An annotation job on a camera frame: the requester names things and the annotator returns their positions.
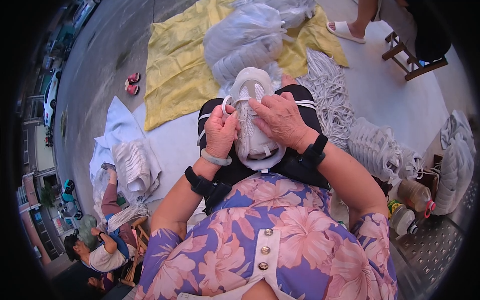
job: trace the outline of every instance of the bare foot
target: bare foot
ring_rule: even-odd
[[[286,87],[290,84],[298,84],[297,81],[288,74],[282,74],[282,87]]]
[[[357,38],[364,38],[365,37],[365,28],[363,30],[358,29],[354,23],[347,23],[348,29],[350,30],[350,34],[353,37]],[[335,31],[335,22],[328,22],[328,27]]]

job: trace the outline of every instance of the purple floral shirt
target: purple floral shirt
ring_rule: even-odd
[[[396,299],[387,218],[366,214],[350,233],[330,217],[330,198],[277,174],[240,181],[185,241],[169,229],[152,233],[135,298],[214,296],[247,285],[261,267],[257,241],[271,229],[278,259],[269,284],[277,291],[304,300]]]

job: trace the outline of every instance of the wrinkled hand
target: wrinkled hand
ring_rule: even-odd
[[[292,93],[264,96],[261,103],[251,98],[248,104],[260,117],[252,121],[261,131],[300,154],[308,147],[309,141],[318,136],[317,131],[303,121]]]
[[[97,236],[100,234],[100,230],[98,230],[96,227],[92,227],[92,229],[90,230],[90,232],[92,233],[93,236]]]
[[[233,141],[238,139],[237,134],[240,130],[238,112],[230,105],[227,105],[225,110],[231,115],[224,116],[222,106],[217,105],[204,126],[207,138],[205,151],[211,156],[222,159],[227,158]]]

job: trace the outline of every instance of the black pants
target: black pants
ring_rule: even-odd
[[[311,100],[313,101],[313,97],[310,92],[307,90],[306,87],[297,84],[287,85],[286,87],[279,89],[275,92],[275,94],[280,95],[283,92],[291,92],[295,101],[299,100]],[[221,105],[223,99],[216,98],[208,100],[200,109],[199,116],[204,114],[211,113],[215,106]],[[305,122],[305,124],[315,130],[317,132],[322,133],[322,129],[320,128],[320,123],[318,122],[317,113],[313,108],[308,108],[304,106],[299,106],[300,115]],[[198,134],[202,133],[204,130],[205,122],[207,118],[201,119],[198,124]],[[204,135],[200,140],[200,151],[206,147],[206,136]],[[223,183],[229,183],[234,185],[235,183],[239,182],[242,179],[249,177],[250,175],[255,174],[257,171],[254,171],[246,166],[244,166],[237,154],[235,153],[235,148],[232,146],[230,149],[229,155],[232,157],[232,163],[228,166],[222,166],[220,170],[216,173],[214,180],[221,181]],[[285,155],[283,156],[282,160],[270,168],[271,172],[278,173],[284,175],[290,179],[300,181],[305,184],[318,186],[321,188],[330,189],[328,181],[325,177],[320,174],[317,170],[310,170],[305,168],[303,165],[298,163],[300,159],[300,155],[297,151],[287,148]],[[216,204],[217,201],[206,201],[207,211],[213,205]]]

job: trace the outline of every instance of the plastic jug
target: plastic jug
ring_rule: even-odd
[[[397,200],[390,200],[388,206],[388,220],[390,228],[393,228],[399,235],[417,232],[417,221],[415,213]]]
[[[435,209],[429,188],[415,180],[402,180],[398,187],[398,196],[409,207],[424,212],[425,218]]]

